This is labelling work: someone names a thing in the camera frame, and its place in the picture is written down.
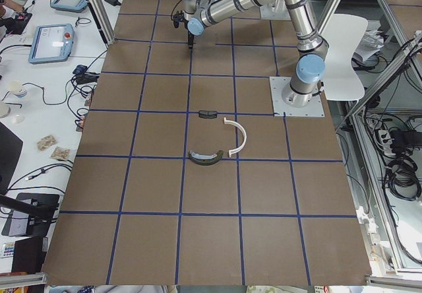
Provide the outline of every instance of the black monitor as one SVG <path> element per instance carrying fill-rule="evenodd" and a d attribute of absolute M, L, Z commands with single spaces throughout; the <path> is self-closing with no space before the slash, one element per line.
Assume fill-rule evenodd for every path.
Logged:
<path fill-rule="evenodd" d="M 59 196 L 19 193 L 16 199 L 5 196 L 18 164 L 23 142 L 0 123 L 0 207 L 11 209 L 4 236 L 45 236 L 58 207 Z"/>

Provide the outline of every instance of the white mounting plate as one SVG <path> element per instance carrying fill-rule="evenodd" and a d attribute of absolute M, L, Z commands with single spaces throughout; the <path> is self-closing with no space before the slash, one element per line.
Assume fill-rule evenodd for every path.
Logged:
<path fill-rule="evenodd" d="M 283 117 L 324 117 L 324 109 L 322 108 L 320 96 L 313 96 L 311 101 L 302 108 L 292 107 L 286 104 L 282 98 L 282 90 L 285 85 L 289 84 L 291 77 L 270 77 L 272 108 L 274 116 Z"/>
<path fill-rule="evenodd" d="M 272 3 L 259 7 L 261 19 L 290 20 L 284 0 L 276 0 Z"/>

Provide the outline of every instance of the black plug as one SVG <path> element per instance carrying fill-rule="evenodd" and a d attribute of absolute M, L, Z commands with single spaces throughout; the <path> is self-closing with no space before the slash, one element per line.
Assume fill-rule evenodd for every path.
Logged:
<path fill-rule="evenodd" d="M 104 0 L 109 3 L 111 6 L 120 6 L 121 3 L 118 0 Z"/>

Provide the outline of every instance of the white curved part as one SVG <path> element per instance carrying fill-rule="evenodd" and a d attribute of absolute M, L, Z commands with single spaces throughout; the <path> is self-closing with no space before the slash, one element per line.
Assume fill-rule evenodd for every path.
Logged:
<path fill-rule="evenodd" d="M 242 144 L 240 146 L 238 146 L 237 148 L 235 148 L 235 149 L 229 150 L 229 158 L 231 158 L 231 155 L 232 154 L 235 154 L 235 153 L 240 152 L 240 150 L 242 150 L 243 147 L 245 146 L 246 139 L 247 139 L 246 130 L 245 130 L 245 128 L 243 128 L 243 126 L 240 123 L 237 123 L 236 121 L 233 121 L 233 120 L 227 120 L 226 118 L 224 118 L 224 124 L 225 125 L 235 126 L 236 128 L 238 128 L 238 130 L 240 130 L 242 132 L 242 135 L 243 135 L 243 142 L 242 142 Z"/>

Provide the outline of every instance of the white cup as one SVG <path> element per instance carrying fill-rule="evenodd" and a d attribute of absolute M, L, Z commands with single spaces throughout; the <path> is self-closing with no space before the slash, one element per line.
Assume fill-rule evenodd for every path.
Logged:
<path fill-rule="evenodd" d="M 6 117 L 10 112 L 11 108 L 0 100 L 0 118 Z"/>
<path fill-rule="evenodd" d="M 26 88 L 24 88 L 19 81 L 11 81 L 9 85 L 7 85 L 7 90 L 19 98 L 25 97 L 28 94 Z"/>

